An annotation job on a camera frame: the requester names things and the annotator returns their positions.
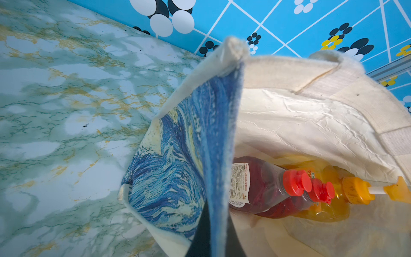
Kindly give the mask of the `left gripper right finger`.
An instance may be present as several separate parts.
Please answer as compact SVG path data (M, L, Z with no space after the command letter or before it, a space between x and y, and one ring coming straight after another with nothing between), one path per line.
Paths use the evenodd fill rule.
M246 257L246 254L238 239L237 233L234 228L231 216L228 215L227 227L226 227L226 257Z

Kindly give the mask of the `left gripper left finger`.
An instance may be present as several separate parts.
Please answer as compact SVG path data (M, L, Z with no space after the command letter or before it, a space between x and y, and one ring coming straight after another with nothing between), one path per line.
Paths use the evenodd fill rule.
M199 224L185 257L211 257L211 225L208 203L205 202Z

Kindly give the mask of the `dark red bottle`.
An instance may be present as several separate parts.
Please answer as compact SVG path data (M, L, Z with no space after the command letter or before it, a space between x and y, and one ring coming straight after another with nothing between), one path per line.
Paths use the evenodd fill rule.
M323 183L318 178L311 179L312 190L302 196L289 197L257 216L266 218L284 218L305 211L315 203L331 203L335 197L335 188L331 182Z
M256 157L238 157L231 168L229 207L259 214L312 188L304 170L286 170Z

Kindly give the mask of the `orange pump dish soap bottle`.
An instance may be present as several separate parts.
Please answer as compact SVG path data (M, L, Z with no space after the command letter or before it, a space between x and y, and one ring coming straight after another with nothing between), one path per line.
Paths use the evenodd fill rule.
M349 217L351 205L368 205L378 195L388 196L396 202L411 203L411 191L401 176L392 185L372 186L347 170L313 156L286 156L278 160L278 164L284 168L304 170L311 178L318 178L323 183L331 182L335 188L335 197L331 203L315 203L307 210L291 216L319 222L342 221Z

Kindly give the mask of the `cream canvas shopping bag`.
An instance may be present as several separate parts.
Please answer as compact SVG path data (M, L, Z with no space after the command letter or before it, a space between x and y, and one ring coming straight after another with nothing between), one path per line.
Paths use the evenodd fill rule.
M411 116L337 51L252 57L228 38L167 99L122 180L119 200L169 257L185 257L205 202L211 257L231 216L247 257L408 257L411 203L382 195L343 221L273 220L229 208L234 158L313 156L372 186L411 186Z

